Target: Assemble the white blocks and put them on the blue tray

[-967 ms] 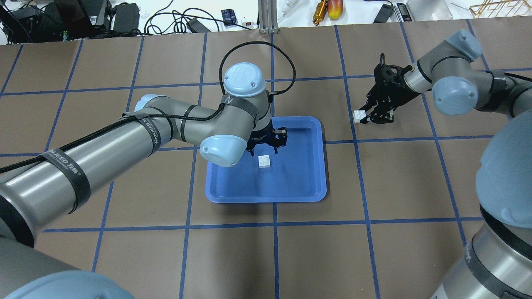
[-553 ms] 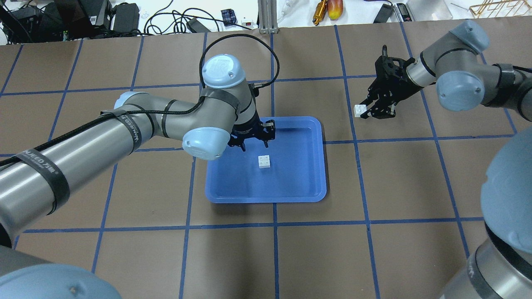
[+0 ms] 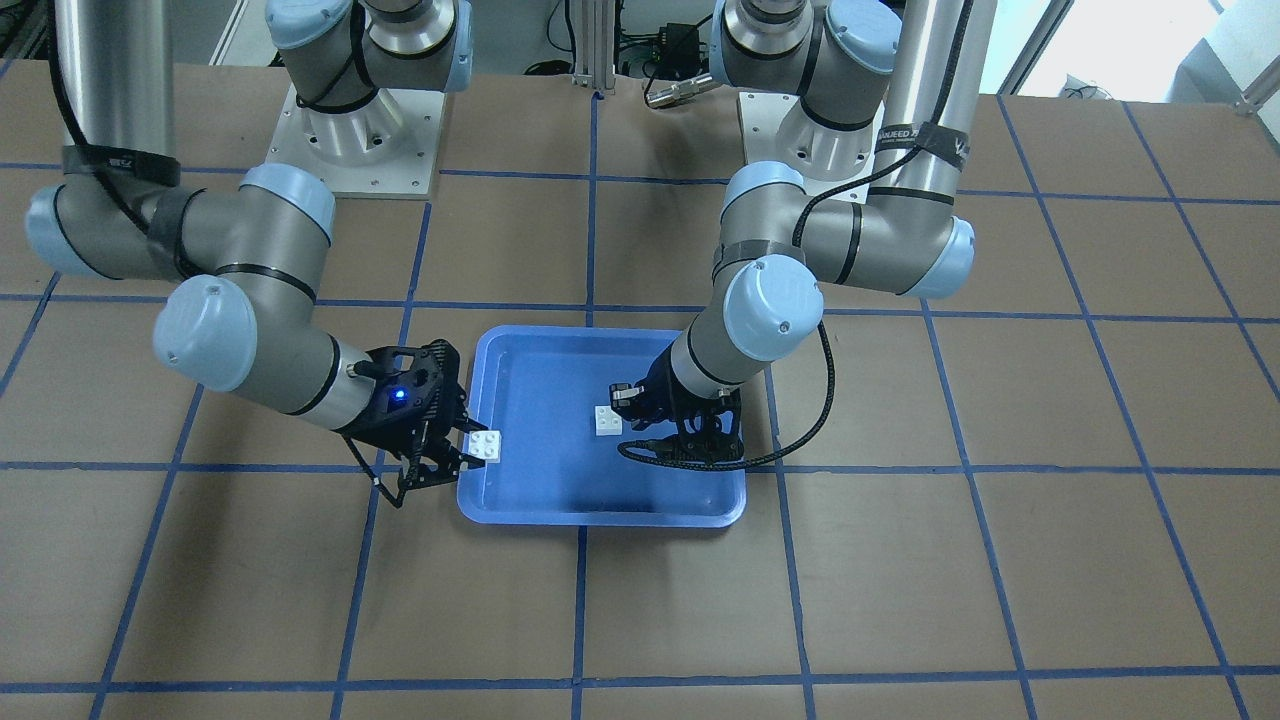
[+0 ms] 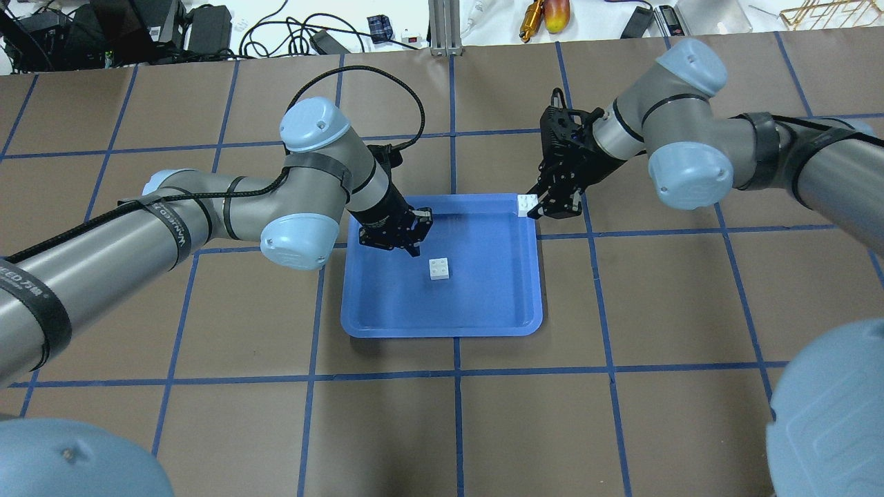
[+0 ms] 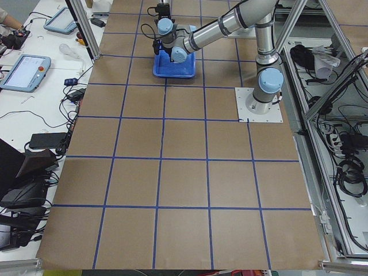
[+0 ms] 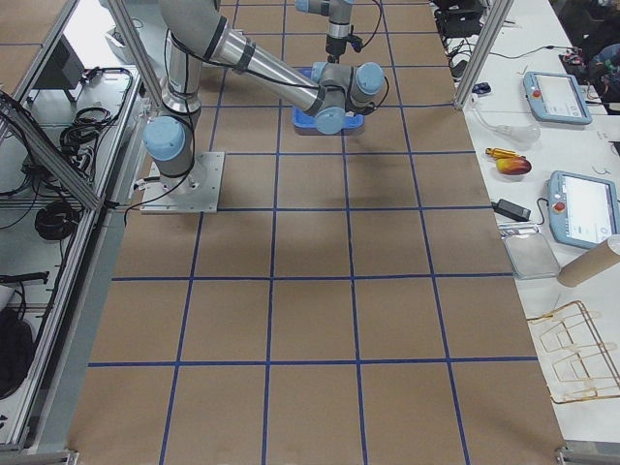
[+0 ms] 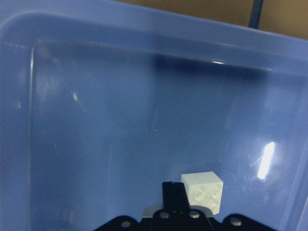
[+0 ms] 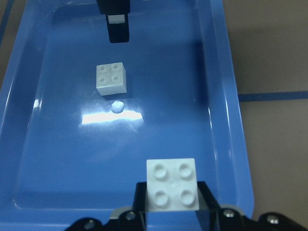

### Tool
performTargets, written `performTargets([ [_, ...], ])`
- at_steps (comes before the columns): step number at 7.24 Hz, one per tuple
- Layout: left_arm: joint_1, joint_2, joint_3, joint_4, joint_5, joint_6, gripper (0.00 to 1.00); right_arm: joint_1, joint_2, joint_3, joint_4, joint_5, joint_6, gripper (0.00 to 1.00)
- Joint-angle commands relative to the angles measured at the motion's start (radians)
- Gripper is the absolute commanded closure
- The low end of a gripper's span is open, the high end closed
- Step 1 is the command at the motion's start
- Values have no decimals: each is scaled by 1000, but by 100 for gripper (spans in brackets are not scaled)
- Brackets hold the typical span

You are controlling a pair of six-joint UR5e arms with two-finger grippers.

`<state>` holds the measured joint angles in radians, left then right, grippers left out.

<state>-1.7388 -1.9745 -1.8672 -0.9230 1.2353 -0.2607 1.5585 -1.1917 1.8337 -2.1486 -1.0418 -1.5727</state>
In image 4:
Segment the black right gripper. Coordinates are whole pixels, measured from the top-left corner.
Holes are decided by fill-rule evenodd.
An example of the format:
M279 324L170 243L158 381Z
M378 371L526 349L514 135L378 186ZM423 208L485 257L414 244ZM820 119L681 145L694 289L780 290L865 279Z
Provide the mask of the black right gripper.
M603 116L599 108L584 111L549 105L544 110L539 180L528 190L534 204L526 217L562 220L583 214L584 191L608 176L608 154L593 135L593 124Z

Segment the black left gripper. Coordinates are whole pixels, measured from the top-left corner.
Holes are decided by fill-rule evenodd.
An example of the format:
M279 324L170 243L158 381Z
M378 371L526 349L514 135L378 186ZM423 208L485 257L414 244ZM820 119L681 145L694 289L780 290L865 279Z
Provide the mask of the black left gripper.
M358 242L382 251L402 249L410 257L419 257L433 222L432 208L414 208L401 194L385 194L378 204L358 212Z

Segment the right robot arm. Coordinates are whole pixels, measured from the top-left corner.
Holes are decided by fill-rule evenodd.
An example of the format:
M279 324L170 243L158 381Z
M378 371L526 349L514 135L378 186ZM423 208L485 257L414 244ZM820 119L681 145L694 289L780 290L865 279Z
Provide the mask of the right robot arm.
M837 117L716 117L711 99L726 82L719 56L685 39L605 108L567 107L556 88L540 119L542 160L530 189L537 203L526 215L581 215L589 186L644 154L657 198L670 208L708 207L732 190L782 189L882 255L882 139Z

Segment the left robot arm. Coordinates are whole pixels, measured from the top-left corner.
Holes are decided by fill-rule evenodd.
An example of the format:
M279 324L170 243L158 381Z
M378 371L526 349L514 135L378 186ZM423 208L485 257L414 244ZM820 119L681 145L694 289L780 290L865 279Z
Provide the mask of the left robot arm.
M370 146L332 101L310 97L279 125L274 179L161 170L140 196L2 258L2 387L40 370L72 339L211 240L255 242L272 263L322 267L344 214L360 244L412 257L433 225L394 183L400 147Z

